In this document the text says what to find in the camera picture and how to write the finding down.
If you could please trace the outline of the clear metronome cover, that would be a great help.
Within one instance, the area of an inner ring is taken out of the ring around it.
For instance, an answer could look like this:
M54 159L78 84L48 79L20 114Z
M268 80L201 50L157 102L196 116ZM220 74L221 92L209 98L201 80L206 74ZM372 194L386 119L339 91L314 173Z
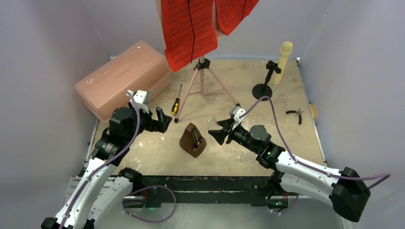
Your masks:
M212 116L210 116L208 118L208 120L207 120L207 129L208 129L208 131L210 131L210 130L221 130L222 129L222 127L220 125L218 125L217 120L216 120L214 115L212 115ZM208 135L209 135L211 146L212 147L216 146L217 142L216 142L215 138L212 137L210 134L208 134Z

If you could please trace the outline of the pink tripod music stand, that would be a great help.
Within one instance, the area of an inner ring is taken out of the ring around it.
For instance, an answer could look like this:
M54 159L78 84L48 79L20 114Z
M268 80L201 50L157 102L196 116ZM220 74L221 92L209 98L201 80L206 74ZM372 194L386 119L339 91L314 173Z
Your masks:
M205 91L205 72L206 71L208 71L212 75L212 77L219 83L219 85L221 86L221 89L218 89L216 91L210 91L210 92ZM199 86L200 90L196 91L196 92L191 92L192 86L193 86L193 84L194 84L194 82L195 82L198 75L200 76L200 86ZM188 99L188 97L190 95L200 94L202 96L205 96L205 95L219 93L221 91L224 91L230 97L230 99L233 101L233 103L236 106L240 105L240 103L232 95L232 93L229 91L229 89L225 86L223 81L214 72L213 68L211 67L211 61L209 59L205 58L204 55L199 57L198 62L196 63L196 65L194 67L194 73L193 73L191 81L190 81L190 83L189 83L189 85L187 87L185 95L180 100L179 108L178 108L177 114L175 115L174 122L175 123L179 122L181 112L182 112L182 110L183 110L183 108L184 108L184 106L186 104L186 101L187 101L187 99Z

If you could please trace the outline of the cream microphone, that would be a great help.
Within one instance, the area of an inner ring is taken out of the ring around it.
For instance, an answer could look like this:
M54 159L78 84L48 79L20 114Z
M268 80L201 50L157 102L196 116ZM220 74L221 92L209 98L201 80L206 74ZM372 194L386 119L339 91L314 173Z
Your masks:
M290 41L283 42L283 44L280 47L280 58L277 64L278 68L281 69L281 72L276 74L274 84L280 83L283 73L285 71L288 58L292 52L293 52L293 43Z

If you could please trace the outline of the black pliers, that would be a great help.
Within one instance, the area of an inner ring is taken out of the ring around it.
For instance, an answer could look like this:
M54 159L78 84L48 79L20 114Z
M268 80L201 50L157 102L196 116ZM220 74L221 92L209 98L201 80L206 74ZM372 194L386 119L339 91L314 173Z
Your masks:
M301 111L301 109L298 110L289 110L286 111L285 114L295 114L295 116L298 117L298 124L301 125L302 124L302 113L304 111Z

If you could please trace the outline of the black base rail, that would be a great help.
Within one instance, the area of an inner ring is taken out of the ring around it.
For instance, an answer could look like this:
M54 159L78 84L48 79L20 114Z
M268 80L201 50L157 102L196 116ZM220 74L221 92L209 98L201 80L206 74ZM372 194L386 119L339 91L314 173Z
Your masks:
M162 203L249 204L264 207L269 199L285 192L270 184L268 177L227 176L142 176L146 207L159 208Z

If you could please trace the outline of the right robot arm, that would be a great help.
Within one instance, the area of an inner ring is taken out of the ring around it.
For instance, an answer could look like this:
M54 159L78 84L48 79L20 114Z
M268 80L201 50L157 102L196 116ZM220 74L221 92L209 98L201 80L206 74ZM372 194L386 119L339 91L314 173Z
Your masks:
M262 167L274 171L268 181L272 193L301 194L326 203L349 221L359 222L371 192L354 169L324 167L291 156L285 148L271 141L263 125L254 125L247 131L240 125L233 127L232 122L231 118L220 121L221 129L209 130L209 135L220 145L235 141L255 153Z

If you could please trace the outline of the red sheet music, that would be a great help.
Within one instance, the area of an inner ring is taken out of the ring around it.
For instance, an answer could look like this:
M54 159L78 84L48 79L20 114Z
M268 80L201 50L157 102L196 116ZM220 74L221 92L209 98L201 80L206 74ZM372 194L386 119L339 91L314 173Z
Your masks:
M162 0L165 57L173 72L215 50L213 0Z
M219 29L224 35L230 35L258 3L259 0L216 0Z

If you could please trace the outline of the yellow black screwdriver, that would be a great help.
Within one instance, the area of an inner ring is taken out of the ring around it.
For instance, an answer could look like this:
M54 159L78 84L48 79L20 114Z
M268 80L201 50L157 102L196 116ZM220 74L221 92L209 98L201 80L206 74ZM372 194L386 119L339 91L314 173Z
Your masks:
M180 88L179 88L178 94L177 94L177 96L176 96L176 98L175 98L175 100L174 100L174 103L173 103L173 105L172 105L172 108L171 108L171 113L172 113L173 115L176 115L177 112L178 112L178 109L179 109L181 90L182 90L182 84L180 84Z

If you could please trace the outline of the black microphone stand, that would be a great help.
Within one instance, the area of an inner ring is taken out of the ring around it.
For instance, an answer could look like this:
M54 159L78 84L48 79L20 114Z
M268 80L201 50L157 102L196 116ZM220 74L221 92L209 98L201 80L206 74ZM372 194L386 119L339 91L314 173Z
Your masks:
M252 95L255 99L260 99L263 96L271 98L273 92L272 89L268 86L268 83L270 82L274 71L276 73L281 73L281 69L278 67L278 64L272 60L267 62L266 69L268 69L268 73L266 75L265 82L255 85L252 89Z

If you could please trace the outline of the red sheet music left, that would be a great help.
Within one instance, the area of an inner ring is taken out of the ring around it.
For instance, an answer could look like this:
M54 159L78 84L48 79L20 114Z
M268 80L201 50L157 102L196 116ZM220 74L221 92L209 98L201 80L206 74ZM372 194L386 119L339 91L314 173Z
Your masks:
M162 0L165 57L173 72L215 50L213 0Z

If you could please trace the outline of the brown metronome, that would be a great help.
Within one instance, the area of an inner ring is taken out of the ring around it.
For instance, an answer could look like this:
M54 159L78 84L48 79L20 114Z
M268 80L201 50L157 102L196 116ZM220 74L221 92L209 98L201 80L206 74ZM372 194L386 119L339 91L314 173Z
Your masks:
M198 128L193 123L189 123L180 138L180 147L192 157L197 158L206 146L207 142Z

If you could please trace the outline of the red sheet music right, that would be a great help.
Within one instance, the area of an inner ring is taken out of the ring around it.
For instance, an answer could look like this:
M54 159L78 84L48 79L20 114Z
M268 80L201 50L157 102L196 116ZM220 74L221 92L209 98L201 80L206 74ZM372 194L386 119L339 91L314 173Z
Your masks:
M224 35L230 35L258 3L259 0L216 0L219 29Z

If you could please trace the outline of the pink plastic storage box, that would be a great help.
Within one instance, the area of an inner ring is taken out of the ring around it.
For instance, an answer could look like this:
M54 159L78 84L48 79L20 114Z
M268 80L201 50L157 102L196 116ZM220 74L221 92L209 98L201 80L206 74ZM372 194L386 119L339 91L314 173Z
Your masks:
M160 52L139 41L75 84L87 108L102 122L127 106L127 90L143 90L150 99L171 83L171 69Z

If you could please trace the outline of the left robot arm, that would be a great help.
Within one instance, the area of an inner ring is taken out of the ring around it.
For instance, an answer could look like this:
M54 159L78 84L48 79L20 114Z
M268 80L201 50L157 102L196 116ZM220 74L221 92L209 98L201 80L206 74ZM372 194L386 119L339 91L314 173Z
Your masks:
M146 130L165 133L172 117L156 109L151 111L132 106L117 108L109 119L101 138L96 142L88 166L73 194L54 217L45 218L42 229L96 229L123 197L146 190L142 174L129 167L120 171L112 183L108 180L120 164L134 138Z

